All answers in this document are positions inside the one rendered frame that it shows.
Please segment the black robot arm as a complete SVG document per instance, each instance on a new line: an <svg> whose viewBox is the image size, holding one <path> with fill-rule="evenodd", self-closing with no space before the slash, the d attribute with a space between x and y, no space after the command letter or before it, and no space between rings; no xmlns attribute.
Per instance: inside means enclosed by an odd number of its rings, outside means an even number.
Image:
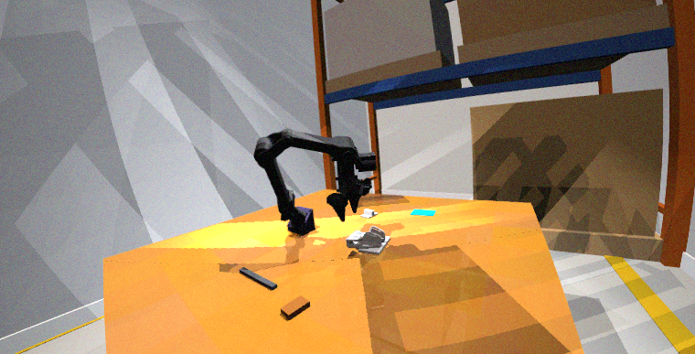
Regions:
<svg viewBox="0 0 695 354"><path fill-rule="evenodd" d="M276 161L276 157L290 146L333 156L331 160L337 161L337 173L339 175L355 173L354 165L358 172L376 171L377 169L375 152L359 154L352 139L348 136L324 137L284 129L279 133L272 133L260 138L254 151L254 159L269 177L277 197L277 209L281 215L281 221L290 220L291 223L299 227L301 227L307 212L294 206L295 194L292 189L286 188ZM355 175L355 179L351 177L351 180L348 181L347 192L353 190L365 197L371 188L370 178L360 180L358 175Z"/></svg>

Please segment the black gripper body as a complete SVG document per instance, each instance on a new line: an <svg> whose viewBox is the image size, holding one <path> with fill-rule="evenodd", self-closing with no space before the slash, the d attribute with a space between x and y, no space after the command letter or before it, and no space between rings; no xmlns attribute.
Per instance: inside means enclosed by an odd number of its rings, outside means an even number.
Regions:
<svg viewBox="0 0 695 354"><path fill-rule="evenodd" d="M338 189L337 192L340 193L333 193L326 198L326 204L337 204L337 205L346 205L348 203L348 196L354 194L358 195L357 192L354 192L351 190L351 192L348 192L348 181L351 180L351 177L355 179L355 173L353 174L346 174L346 175L339 175L337 174L336 180L338 180Z"/></svg>

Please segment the cyan flat rectangular plate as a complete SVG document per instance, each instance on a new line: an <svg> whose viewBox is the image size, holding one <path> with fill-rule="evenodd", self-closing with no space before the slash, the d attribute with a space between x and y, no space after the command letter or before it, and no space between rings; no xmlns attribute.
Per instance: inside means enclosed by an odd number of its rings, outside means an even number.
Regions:
<svg viewBox="0 0 695 354"><path fill-rule="evenodd" d="M414 211L411 213L411 215L434 216L435 212L436 212L436 210L414 209Z"/></svg>

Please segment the orange rectangular block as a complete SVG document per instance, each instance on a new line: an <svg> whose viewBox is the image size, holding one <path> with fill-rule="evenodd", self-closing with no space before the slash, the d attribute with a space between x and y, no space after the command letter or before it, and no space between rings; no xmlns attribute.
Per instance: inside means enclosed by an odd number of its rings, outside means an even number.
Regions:
<svg viewBox="0 0 695 354"><path fill-rule="evenodd" d="M310 301L305 299L302 295L296 297L285 306L281 307L281 314L284 315L289 321L294 317L303 313L310 306Z"/></svg>

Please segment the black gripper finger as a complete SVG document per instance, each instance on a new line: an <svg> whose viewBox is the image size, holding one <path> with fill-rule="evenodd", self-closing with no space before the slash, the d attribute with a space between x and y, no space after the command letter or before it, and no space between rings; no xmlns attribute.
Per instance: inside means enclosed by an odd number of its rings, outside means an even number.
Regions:
<svg viewBox="0 0 695 354"><path fill-rule="evenodd" d="M353 210L353 213L357 213L358 203L359 203L359 199L361 197L362 196L360 196L359 194L358 195L352 194L352 195L348 196L348 200L349 200L350 206Z"/></svg>
<svg viewBox="0 0 695 354"><path fill-rule="evenodd" d="M348 205L347 203L346 205ZM338 215L339 219L341 222L345 222L345 215L346 215L346 205L337 205L337 204L329 204L332 206L336 214Z"/></svg>

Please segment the dark grey flat bar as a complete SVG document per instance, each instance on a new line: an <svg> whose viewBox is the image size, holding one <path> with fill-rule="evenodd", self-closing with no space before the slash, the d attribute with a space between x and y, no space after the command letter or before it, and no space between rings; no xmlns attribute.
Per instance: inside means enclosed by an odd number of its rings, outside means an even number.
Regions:
<svg viewBox="0 0 695 354"><path fill-rule="evenodd" d="M247 269L247 268L245 268L245 267L240 268L240 273L242 273L242 274L248 276L249 278L251 278L252 280L254 280L256 283L261 284L261 285L263 285L264 287L269 288L269 289L271 289L271 290L275 290L276 287L278 288L278 286L277 286L276 283L273 283L272 281L270 281L270 280L268 280L268 279L265 279L264 277L258 275L258 274L255 273L255 272L250 271L249 269Z"/></svg>

